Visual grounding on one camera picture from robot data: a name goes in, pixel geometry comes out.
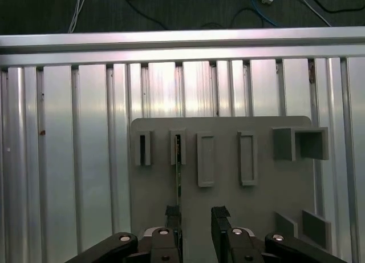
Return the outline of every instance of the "gray plastic board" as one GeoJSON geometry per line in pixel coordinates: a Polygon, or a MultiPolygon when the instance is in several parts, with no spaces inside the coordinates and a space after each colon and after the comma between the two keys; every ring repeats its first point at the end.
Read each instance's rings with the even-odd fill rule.
{"type": "Polygon", "coordinates": [[[314,211],[313,161],[274,160],[273,128],[279,127],[310,128],[311,121],[303,116],[133,121],[132,233],[163,226],[166,206],[176,205],[170,132],[183,129],[186,138],[186,164],[181,166],[184,262],[217,262],[210,236],[213,206],[225,205],[233,226],[249,228],[259,238],[275,230],[275,212],[298,222],[300,230],[302,210],[314,211]],[[152,164],[136,165],[135,159],[140,159],[140,155],[134,148],[140,142],[140,133],[145,131],[151,134],[151,147],[146,152],[151,153],[152,164]]]}

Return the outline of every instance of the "black cable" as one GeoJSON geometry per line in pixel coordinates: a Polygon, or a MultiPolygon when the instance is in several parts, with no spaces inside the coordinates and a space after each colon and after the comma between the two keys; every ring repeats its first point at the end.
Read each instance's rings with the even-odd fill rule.
{"type": "Polygon", "coordinates": [[[264,19],[261,17],[261,15],[255,10],[255,9],[252,9],[250,7],[244,7],[244,8],[241,8],[239,9],[235,15],[233,16],[233,18],[231,19],[230,21],[230,24],[229,24],[229,28],[232,28],[233,27],[233,23],[234,23],[234,20],[237,18],[238,15],[240,15],[243,11],[251,11],[253,12],[256,16],[258,16],[261,20],[261,28],[263,28],[263,21],[264,19]]]}
{"type": "Polygon", "coordinates": [[[347,8],[347,9],[339,9],[339,10],[330,10],[328,8],[325,8],[323,4],[319,0],[313,0],[323,11],[330,13],[330,14],[336,14],[336,13],[342,13],[342,12],[355,12],[355,11],[362,11],[365,9],[365,5],[359,8],[347,8]]]}
{"type": "Polygon", "coordinates": [[[140,10],[138,10],[129,0],[125,0],[126,3],[129,4],[131,9],[133,9],[137,14],[141,15],[142,17],[149,19],[150,21],[157,23],[159,26],[161,26],[164,30],[169,30],[169,28],[166,27],[162,22],[158,21],[157,19],[151,18],[150,16],[142,13],[140,10]]]}

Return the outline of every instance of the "dark floor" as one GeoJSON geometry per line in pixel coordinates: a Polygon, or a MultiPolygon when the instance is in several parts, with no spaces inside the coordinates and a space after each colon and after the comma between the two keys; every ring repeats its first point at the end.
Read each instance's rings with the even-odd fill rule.
{"type": "MultiPolygon", "coordinates": [[[[250,0],[131,0],[144,13],[160,20],[170,30],[214,28],[205,23],[230,26],[232,16],[250,0]]],[[[329,9],[361,7],[365,0],[320,0],[329,9]]],[[[0,34],[66,33],[76,0],[0,0],[0,34]]],[[[300,0],[275,0],[262,11],[281,27],[325,26],[300,0]]],[[[341,14],[321,12],[333,26],[365,23],[365,10],[341,14]]],[[[260,28],[261,21],[251,11],[242,12],[233,28],[260,28]]],[[[86,0],[75,32],[161,30],[136,14],[124,0],[86,0]]]]}

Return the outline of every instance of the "aluminum frame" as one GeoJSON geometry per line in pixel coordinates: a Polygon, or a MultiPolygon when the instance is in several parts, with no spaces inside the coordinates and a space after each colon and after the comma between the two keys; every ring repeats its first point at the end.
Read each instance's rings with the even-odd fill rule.
{"type": "Polygon", "coordinates": [[[252,115],[306,115],[329,128],[330,161],[315,163],[317,209],[332,222],[334,253],[360,262],[364,42],[365,27],[0,36],[0,263],[62,262],[130,228],[133,119],[252,115]],[[102,173],[85,170],[89,161],[102,173]]]}

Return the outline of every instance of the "blue cable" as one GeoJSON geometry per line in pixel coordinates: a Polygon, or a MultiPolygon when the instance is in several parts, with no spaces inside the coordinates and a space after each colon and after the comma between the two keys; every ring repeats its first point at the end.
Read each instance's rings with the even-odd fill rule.
{"type": "Polygon", "coordinates": [[[279,27],[275,22],[273,22],[271,19],[269,19],[267,16],[261,13],[261,11],[258,9],[255,0],[251,0],[253,8],[255,8],[256,12],[268,23],[272,24],[273,26],[279,27]]]}

